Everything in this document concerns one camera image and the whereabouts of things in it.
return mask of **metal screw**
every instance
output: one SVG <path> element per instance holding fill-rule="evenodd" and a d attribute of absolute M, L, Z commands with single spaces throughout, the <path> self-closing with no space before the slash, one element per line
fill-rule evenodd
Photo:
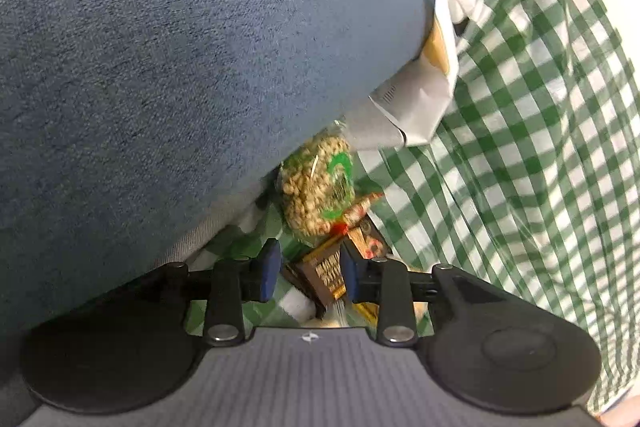
<path fill-rule="evenodd" d="M 240 331 L 231 324 L 216 324 L 207 330 L 209 338 L 217 342 L 232 341 Z"/>
<path fill-rule="evenodd" d="M 401 343 L 408 342 L 414 337 L 414 332 L 406 326 L 389 326 L 382 332 L 389 342 Z"/>

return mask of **black mount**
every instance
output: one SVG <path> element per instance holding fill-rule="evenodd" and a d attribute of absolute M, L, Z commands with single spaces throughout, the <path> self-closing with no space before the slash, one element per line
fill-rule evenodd
<path fill-rule="evenodd" d="M 169 263 L 37 327 L 22 346 L 25 381 L 44 402 L 77 413 L 138 409 L 186 381 L 208 349 L 247 342 L 242 303 L 273 296 L 282 255 L 270 239 L 256 259 L 189 272 Z M 558 411 L 588 395 L 600 354 L 580 328 L 448 265 L 407 271 L 363 259 L 349 239 L 340 267 L 353 302 L 380 306 L 375 341 L 413 349 L 451 394 L 509 415 Z M 207 299 L 203 337 L 183 327 Z M 434 335 L 418 337 L 413 302 L 429 303 Z"/>

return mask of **groceries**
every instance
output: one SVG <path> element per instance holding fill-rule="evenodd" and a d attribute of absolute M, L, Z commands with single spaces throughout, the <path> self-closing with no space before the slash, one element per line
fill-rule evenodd
<path fill-rule="evenodd" d="M 323 317 L 337 300 L 344 298 L 346 291 L 340 273 L 340 243 L 345 237 L 354 242 L 366 259 L 391 254 L 384 238 L 370 217 L 365 215 L 347 232 L 332 236 L 320 247 L 287 263 L 282 272 L 285 279 L 316 304 L 318 318 Z"/>
<path fill-rule="evenodd" d="M 307 242 L 330 232 L 354 201 L 352 168 L 339 124 L 305 142 L 282 163 L 282 203 L 291 230 Z"/>

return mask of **paper packaging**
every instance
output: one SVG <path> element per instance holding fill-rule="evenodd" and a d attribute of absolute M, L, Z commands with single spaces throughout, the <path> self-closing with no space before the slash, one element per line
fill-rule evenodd
<path fill-rule="evenodd" d="M 353 149 L 430 142 L 456 86 L 454 24 L 475 6 L 476 0 L 435 0 L 433 28 L 419 57 L 344 115 L 344 134 Z"/>

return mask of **bag of nuts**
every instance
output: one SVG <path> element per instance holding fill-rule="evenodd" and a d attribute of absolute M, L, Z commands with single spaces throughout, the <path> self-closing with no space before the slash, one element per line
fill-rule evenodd
<path fill-rule="evenodd" d="M 289 156 L 280 167 L 284 215 L 288 225 L 306 238 L 329 233 L 354 200 L 349 144 L 339 124 Z"/>

